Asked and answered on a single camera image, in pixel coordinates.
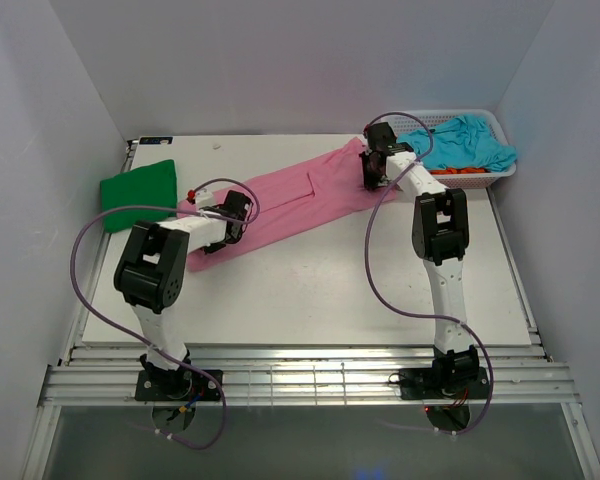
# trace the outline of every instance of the pink towel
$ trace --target pink towel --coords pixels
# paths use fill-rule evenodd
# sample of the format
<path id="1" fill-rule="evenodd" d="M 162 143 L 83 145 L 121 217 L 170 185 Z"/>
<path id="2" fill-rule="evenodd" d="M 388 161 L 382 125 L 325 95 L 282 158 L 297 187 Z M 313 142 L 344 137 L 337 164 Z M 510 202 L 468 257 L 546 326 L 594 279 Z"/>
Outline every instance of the pink towel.
<path id="1" fill-rule="evenodd" d="M 189 254 L 187 266 L 192 271 L 205 270 L 292 235 L 310 230 L 353 212 L 373 207 L 378 193 L 362 186 L 362 167 L 358 156 L 364 146 L 354 138 L 344 147 L 312 160 L 283 168 L 277 172 L 252 178 L 246 184 L 260 200 L 260 216 L 249 225 L 244 236 L 235 245 L 205 255 L 201 250 Z M 229 187 L 214 192 L 218 203 L 223 203 Z M 386 200 L 393 200 L 390 192 Z M 184 200 L 179 208 L 195 210 Z"/>

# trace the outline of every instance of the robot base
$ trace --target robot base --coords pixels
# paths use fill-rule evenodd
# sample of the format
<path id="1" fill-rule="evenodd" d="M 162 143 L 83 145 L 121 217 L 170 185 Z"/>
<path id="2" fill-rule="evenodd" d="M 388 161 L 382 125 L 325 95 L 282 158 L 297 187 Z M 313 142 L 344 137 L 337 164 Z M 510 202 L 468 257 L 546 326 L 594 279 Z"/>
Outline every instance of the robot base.
<path id="1" fill-rule="evenodd" d="M 222 370 L 205 370 L 209 375 L 218 380 L 222 385 L 222 377 L 224 372 Z M 213 383 L 207 380 L 202 375 L 193 372 L 187 372 L 185 375 L 190 375 L 191 389 L 181 399 L 169 397 L 162 393 L 157 385 L 153 385 L 149 380 L 146 371 L 142 370 L 138 374 L 138 382 L 136 383 L 136 393 L 134 399 L 138 402 L 174 402 L 174 401 L 188 401 L 191 392 L 195 395 L 201 395 L 199 402 L 217 402 L 220 400 L 220 393 Z"/>
<path id="2" fill-rule="evenodd" d="M 484 368 L 478 371 L 478 378 L 443 392 L 431 382 L 431 368 L 402 368 L 398 370 L 400 398 L 402 400 L 450 399 L 468 389 L 467 400 L 485 400 L 489 395 L 489 380 Z"/>

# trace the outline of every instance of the folded green towel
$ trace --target folded green towel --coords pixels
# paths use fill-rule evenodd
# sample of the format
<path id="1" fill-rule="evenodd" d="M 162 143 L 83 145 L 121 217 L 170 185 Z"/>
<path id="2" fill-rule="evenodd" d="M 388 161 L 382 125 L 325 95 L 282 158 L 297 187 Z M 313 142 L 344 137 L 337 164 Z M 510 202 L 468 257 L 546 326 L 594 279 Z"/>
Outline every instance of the folded green towel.
<path id="1" fill-rule="evenodd" d="M 176 165 L 173 160 L 140 167 L 100 182 L 102 210 L 126 205 L 176 208 L 178 203 Z M 114 233 L 131 228 L 138 220 L 159 222 L 168 212 L 129 210 L 105 217 L 104 229 Z"/>

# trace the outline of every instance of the laundry basket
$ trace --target laundry basket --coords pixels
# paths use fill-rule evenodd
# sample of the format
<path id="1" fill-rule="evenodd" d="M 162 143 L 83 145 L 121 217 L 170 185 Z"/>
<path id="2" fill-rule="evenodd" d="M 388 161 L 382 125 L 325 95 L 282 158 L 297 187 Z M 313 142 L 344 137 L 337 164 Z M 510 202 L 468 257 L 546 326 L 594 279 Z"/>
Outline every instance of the laundry basket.
<path id="1" fill-rule="evenodd" d="M 409 111 L 411 115 L 415 115 L 424 122 L 427 127 L 435 127 L 441 123 L 451 120 L 458 115 L 473 114 L 483 117 L 491 134 L 503 145 L 508 145 L 502 127 L 496 120 L 493 113 L 487 110 L 416 110 Z M 383 119 L 389 122 L 396 136 L 402 133 L 408 133 L 413 130 L 422 128 L 415 120 L 407 117 L 390 116 Z M 516 164 L 513 163 L 508 170 L 504 172 L 489 172 L 489 173 L 463 173 L 458 175 L 434 175 L 436 180 L 450 188 L 487 188 L 493 182 L 502 177 L 513 175 L 516 171 Z"/>

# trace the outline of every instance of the blue towel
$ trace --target blue towel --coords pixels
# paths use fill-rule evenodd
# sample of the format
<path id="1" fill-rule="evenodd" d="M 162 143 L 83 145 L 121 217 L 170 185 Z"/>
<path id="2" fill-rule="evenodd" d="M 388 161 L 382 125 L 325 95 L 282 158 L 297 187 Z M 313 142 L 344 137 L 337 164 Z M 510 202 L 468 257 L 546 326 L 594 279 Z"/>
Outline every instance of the blue towel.
<path id="1" fill-rule="evenodd" d="M 500 145 L 493 138 L 483 117 L 460 115 L 433 130 L 433 151 L 422 160 L 427 170 L 475 167 L 503 172 L 518 157 L 514 147 Z M 422 128 L 403 133 L 398 142 L 407 142 L 418 155 L 429 148 L 429 137 Z"/>

